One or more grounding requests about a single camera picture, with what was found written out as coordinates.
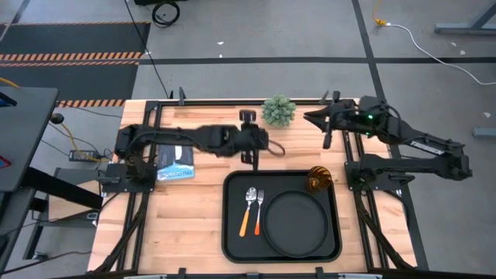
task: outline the metal spoon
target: metal spoon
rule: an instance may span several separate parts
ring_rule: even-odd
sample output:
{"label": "metal spoon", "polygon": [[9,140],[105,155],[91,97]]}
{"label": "metal spoon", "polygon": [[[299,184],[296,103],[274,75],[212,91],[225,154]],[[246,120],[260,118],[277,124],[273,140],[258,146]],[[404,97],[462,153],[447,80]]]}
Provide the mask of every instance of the metal spoon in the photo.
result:
{"label": "metal spoon", "polygon": [[243,224],[241,224],[241,230],[239,231],[239,236],[244,237],[246,232],[246,224],[248,223],[248,215],[250,215],[250,206],[252,202],[257,199],[257,190],[255,187],[250,187],[246,192],[246,202],[248,206],[246,207],[245,216],[243,218]]}

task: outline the power strip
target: power strip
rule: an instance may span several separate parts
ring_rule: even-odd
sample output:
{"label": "power strip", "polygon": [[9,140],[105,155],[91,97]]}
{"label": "power strip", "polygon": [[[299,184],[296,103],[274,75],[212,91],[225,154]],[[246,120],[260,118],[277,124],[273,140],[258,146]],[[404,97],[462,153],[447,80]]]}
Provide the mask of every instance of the power strip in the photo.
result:
{"label": "power strip", "polygon": [[93,159],[100,159],[101,156],[98,155],[98,152],[95,150],[81,150],[81,154],[77,152],[76,150],[71,150],[69,151],[69,161],[71,162],[91,162],[94,163],[93,160],[90,160],[88,158],[93,158]]}

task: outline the yellow cable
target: yellow cable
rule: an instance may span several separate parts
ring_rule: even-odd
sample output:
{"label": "yellow cable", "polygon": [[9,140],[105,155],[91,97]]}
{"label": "yellow cable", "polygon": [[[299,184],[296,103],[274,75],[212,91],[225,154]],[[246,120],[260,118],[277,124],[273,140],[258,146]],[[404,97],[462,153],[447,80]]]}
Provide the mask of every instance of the yellow cable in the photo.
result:
{"label": "yellow cable", "polygon": [[5,83],[5,84],[8,84],[14,88],[20,88],[20,86],[18,86],[17,84],[11,82],[10,80],[6,79],[6,78],[3,78],[3,77],[0,77],[0,81]]}
{"label": "yellow cable", "polygon": [[385,26],[386,23],[388,23],[387,21],[383,20],[383,19],[377,19],[375,17],[375,14],[377,14],[377,10],[379,9],[379,5],[381,4],[381,1],[382,0],[377,0],[377,3],[375,3],[375,6],[374,6],[374,10],[372,11],[372,19],[374,19],[375,23],[379,26]]}
{"label": "yellow cable", "polygon": [[92,158],[92,157],[89,157],[89,156],[87,156],[86,154],[82,153],[82,152],[79,150],[79,148],[76,146],[76,143],[75,143],[75,141],[74,141],[74,136],[72,136],[72,133],[71,133],[71,131],[69,130],[69,128],[67,128],[67,126],[66,126],[65,124],[63,124],[63,123],[61,123],[61,125],[62,125],[62,127],[63,127],[66,131],[67,131],[67,133],[69,134],[69,138],[71,138],[71,144],[72,144],[72,147],[76,149],[76,152],[77,152],[80,156],[82,156],[82,157],[84,157],[84,158],[86,158],[86,159],[88,159],[88,160],[92,160],[92,161],[94,161],[94,162],[109,162],[109,161],[110,161],[109,159],[96,159],[96,158]]}

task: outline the black floor mat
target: black floor mat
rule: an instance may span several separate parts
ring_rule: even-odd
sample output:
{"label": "black floor mat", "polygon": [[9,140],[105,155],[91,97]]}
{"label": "black floor mat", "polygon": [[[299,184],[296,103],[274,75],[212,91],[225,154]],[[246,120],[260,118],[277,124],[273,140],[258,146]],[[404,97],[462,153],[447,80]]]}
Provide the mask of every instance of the black floor mat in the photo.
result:
{"label": "black floor mat", "polygon": [[[150,24],[137,26],[146,41]],[[0,60],[138,58],[143,51],[131,22],[16,24],[0,43]]]}
{"label": "black floor mat", "polygon": [[16,63],[0,64],[0,77],[23,87],[58,88],[65,101],[59,106],[120,106],[131,98],[137,70],[132,61]]}

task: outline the orange handle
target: orange handle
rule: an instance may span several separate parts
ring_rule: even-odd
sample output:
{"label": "orange handle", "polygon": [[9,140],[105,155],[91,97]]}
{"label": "orange handle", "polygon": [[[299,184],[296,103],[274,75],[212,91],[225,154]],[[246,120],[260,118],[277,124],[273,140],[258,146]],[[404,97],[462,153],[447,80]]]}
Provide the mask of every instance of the orange handle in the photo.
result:
{"label": "orange handle", "polygon": [[260,235],[260,222],[257,220],[257,225],[255,226],[255,236]]}
{"label": "orange handle", "polygon": [[248,223],[248,215],[250,211],[246,210],[245,217],[243,218],[243,224],[241,225],[241,229],[239,230],[239,236],[244,237],[246,233],[246,224]]}

